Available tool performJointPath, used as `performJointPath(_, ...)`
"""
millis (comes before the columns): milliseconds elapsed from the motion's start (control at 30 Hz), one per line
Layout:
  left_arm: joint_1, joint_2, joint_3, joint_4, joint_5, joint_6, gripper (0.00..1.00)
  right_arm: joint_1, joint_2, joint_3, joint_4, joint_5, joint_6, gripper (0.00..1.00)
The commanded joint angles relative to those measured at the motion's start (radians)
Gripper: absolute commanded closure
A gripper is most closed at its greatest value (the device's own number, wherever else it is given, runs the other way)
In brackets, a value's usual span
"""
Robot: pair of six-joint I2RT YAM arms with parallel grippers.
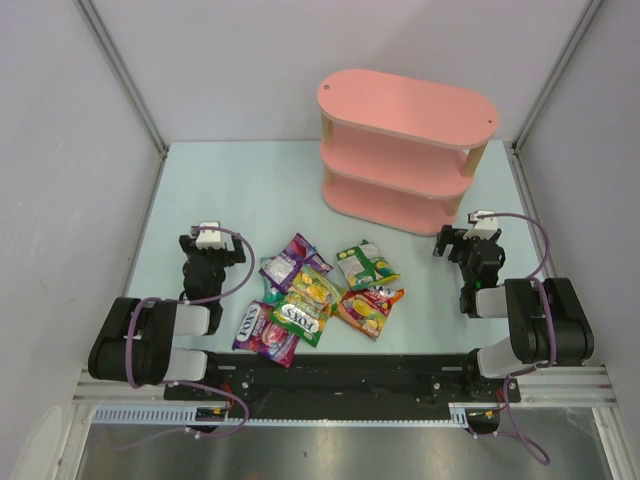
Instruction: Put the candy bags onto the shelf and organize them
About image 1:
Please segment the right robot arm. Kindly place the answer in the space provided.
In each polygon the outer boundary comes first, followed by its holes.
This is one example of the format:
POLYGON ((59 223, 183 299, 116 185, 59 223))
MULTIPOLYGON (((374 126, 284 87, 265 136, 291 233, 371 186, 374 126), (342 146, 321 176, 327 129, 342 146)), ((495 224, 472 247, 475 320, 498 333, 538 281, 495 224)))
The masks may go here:
POLYGON ((593 331, 567 278, 511 278, 501 281, 506 261, 501 230, 486 233, 445 225, 436 237, 435 257, 458 266, 462 314, 471 319, 505 319, 503 340, 472 350, 461 365, 460 384, 475 399, 490 399, 507 375, 578 364, 591 357, 593 331))

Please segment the green Fox's candy bag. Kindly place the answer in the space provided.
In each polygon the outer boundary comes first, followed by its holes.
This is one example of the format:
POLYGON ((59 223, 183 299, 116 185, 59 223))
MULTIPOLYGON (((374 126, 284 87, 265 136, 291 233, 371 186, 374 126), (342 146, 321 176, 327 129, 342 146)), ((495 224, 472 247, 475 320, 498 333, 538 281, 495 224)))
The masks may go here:
POLYGON ((337 313, 345 294, 345 289, 316 270, 303 266, 274 307, 271 320, 317 347, 328 319, 337 313))

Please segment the green spring tea candy bag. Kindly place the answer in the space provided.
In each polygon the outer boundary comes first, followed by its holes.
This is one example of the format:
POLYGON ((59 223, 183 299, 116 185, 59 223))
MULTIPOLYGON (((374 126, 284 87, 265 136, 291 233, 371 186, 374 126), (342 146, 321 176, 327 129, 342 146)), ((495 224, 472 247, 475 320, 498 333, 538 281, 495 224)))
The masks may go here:
POLYGON ((384 285, 400 278, 378 246, 366 239, 337 252, 336 261, 352 290, 384 285))

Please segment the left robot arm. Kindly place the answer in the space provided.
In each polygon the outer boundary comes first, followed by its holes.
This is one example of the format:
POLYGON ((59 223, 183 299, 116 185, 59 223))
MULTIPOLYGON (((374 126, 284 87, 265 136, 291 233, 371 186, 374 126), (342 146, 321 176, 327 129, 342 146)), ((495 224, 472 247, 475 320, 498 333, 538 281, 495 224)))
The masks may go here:
POLYGON ((216 222, 193 227, 179 245, 186 256, 180 296, 116 298, 89 353, 92 378, 134 388, 205 378, 208 354, 178 348, 174 339, 216 333, 221 300, 247 283, 225 291, 226 270, 245 262, 253 270, 256 258, 246 239, 216 222))

